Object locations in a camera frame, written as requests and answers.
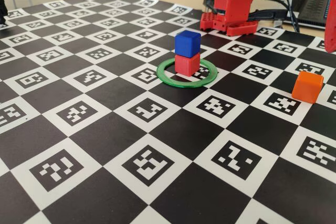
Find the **green plastic ring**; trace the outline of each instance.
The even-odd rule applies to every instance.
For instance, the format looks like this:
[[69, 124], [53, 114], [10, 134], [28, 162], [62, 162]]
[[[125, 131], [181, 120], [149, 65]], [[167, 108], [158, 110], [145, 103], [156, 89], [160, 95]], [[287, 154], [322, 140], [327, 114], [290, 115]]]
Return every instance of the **green plastic ring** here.
[[168, 60], [165, 60], [164, 62], [162, 62], [157, 70], [156, 70], [156, 74], [158, 75], [158, 78], [163, 81], [164, 83], [174, 86], [174, 87], [178, 87], [178, 88], [198, 88], [204, 85], [207, 85], [208, 83], [214, 81], [217, 77], [218, 71], [215, 65], [213, 65], [210, 61], [207, 60], [200, 60], [200, 64], [204, 65], [205, 67], [207, 67], [209, 69], [209, 75], [204, 78], [203, 80], [200, 81], [192, 81], [192, 82], [183, 82], [183, 81], [175, 81], [169, 77], [166, 76], [166, 74], [164, 73], [164, 70], [169, 67], [170, 65], [175, 63], [175, 59], [171, 58]]

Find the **black square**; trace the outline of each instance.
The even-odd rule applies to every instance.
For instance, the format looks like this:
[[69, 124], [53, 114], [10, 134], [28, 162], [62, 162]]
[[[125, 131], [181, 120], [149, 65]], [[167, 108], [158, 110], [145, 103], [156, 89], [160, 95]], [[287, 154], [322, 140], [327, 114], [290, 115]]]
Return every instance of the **black square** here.
[[261, 51], [256, 53], [251, 58], [251, 60], [258, 61], [260, 63], [266, 64], [266, 65], [269, 65], [275, 68], [285, 69], [289, 66], [289, 64], [292, 63], [292, 61], [294, 60], [294, 57], [262, 49]]
[[254, 198], [293, 223], [334, 223], [335, 184], [278, 158]]
[[85, 102], [80, 101], [58, 112], [57, 115], [69, 125], [74, 126], [97, 112], [97, 110], [87, 105]]
[[175, 38], [169, 35], [165, 35], [152, 41], [151, 44], [171, 51], [175, 48]]
[[236, 39], [236, 41], [240, 41], [257, 47], [266, 47], [273, 40], [263, 36], [250, 34], [250, 35], [242, 35], [238, 39]]
[[153, 101], [152, 99], [146, 98], [133, 107], [129, 108], [127, 111], [149, 123], [166, 110], [167, 107]]
[[109, 113], [72, 135], [71, 139], [104, 165], [145, 134], [142, 129], [123, 117]]
[[145, 90], [122, 78], [115, 78], [86, 94], [111, 110], [127, 103]]
[[150, 134], [194, 160], [222, 130], [223, 128], [217, 124], [181, 109], [153, 129]]
[[202, 45], [215, 49], [221, 48], [222, 46], [228, 44], [229, 42], [231, 42], [231, 40], [210, 34], [206, 34], [201, 37]]
[[133, 39], [127, 36], [124, 36], [120, 39], [116, 39], [114, 41], [108, 42], [105, 45], [108, 47], [111, 47], [115, 50], [126, 52], [134, 47], [138, 47], [139, 45], [142, 45], [143, 42]]
[[250, 104], [266, 87], [259, 82], [229, 73], [214, 84], [211, 89]]
[[149, 68], [140, 70], [138, 73], [133, 74], [132, 77], [146, 84], [157, 80], [156, 71]]
[[278, 39], [308, 47], [314, 40], [314, 37], [306, 34], [293, 33], [292, 31], [285, 31]]
[[88, 38], [80, 38], [65, 44], [60, 45], [61, 48], [76, 54], [85, 51], [86, 49], [98, 46], [99, 44]]
[[263, 68], [254, 64], [251, 64], [249, 67], [242, 71], [243, 73], [249, 74], [257, 78], [265, 80], [273, 71], [267, 68]]
[[43, 210], [51, 223], [130, 223], [147, 206], [104, 168]]
[[39, 183], [50, 191], [83, 169], [66, 150], [61, 150], [29, 169]]
[[205, 101], [197, 106], [200, 110], [223, 118], [235, 105], [233, 103], [224, 101], [221, 98], [210, 95]]
[[98, 64], [99, 67], [102, 67], [117, 76], [120, 76], [141, 65], [143, 65], [143, 61], [125, 54], [117, 55]]
[[243, 180], [248, 178], [260, 160], [260, 156], [230, 140], [211, 159], [212, 162]]
[[336, 140], [336, 127], [333, 120], [335, 116], [335, 110], [315, 103], [300, 125]]
[[[150, 160], [158, 162], [153, 165]], [[127, 160], [122, 167], [147, 186], [152, 185], [166, 170], [174, 164], [168, 157], [147, 145], [141, 151]]]
[[0, 65], [0, 79], [6, 80], [10, 77], [17, 76], [18, 74], [38, 68], [39, 65], [29, 60], [26, 57], [12, 60], [10, 62]]
[[277, 79], [272, 82], [271, 86], [287, 93], [292, 93], [297, 75], [294, 73], [283, 71]]
[[1, 222], [20, 224], [39, 212], [39, 209], [11, 173], [0, 177]]
[[183, 107], [205, 90], [205, 87], [199, 87], [197, 89], [181, 89], [161, 83], [152, 88], [150, 91], [180, 107]]
[[227, 129], [276, 155], [280, 155], [297, 127], [284, 119], [249, 106]]
[[249, 201], [245, 194], [192, 163], [151, 207], [170, 223], [223, 224], [235, 223]]
[[300, 104], [301, 102], [297, 100], [277, 93], [271, 94], [270, 97], [264, 102], [265, 106], [277, 111], [281, 111], [287, 115], [293, 115]]
[[12, 169], [65, 138], [62, 132], [40, 115], [1, 134], [0, 156]]

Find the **black cable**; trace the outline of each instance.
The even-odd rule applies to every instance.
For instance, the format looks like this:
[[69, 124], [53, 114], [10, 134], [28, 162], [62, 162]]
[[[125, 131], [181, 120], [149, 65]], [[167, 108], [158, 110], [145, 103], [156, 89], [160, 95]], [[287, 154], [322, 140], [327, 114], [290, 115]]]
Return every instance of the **black cable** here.
[[288, 3], [289, 16], [290, 16], [290, 19], [291, 19], [294, 31], [297, 32], [297, 33], [299, 33], [300, 32], [300, 27], [299, 27], [298, 20], [296, 19], [296, 16], [295, 16], [295, 14], [294, 14], [294, 12], [293, 12], [293, 10], [291, 8], [289, 0], [287, 0], [287, 3]]

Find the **blue cube top face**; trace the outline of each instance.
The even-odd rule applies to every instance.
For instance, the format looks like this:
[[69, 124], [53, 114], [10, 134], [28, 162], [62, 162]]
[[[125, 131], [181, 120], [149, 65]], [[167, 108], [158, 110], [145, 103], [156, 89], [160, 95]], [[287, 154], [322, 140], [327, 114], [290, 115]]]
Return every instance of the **blue cube top face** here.
[[201, 48], [201, 35], [193, 31], [183, 31], [175, 36], [175, 53], [192, 58]]

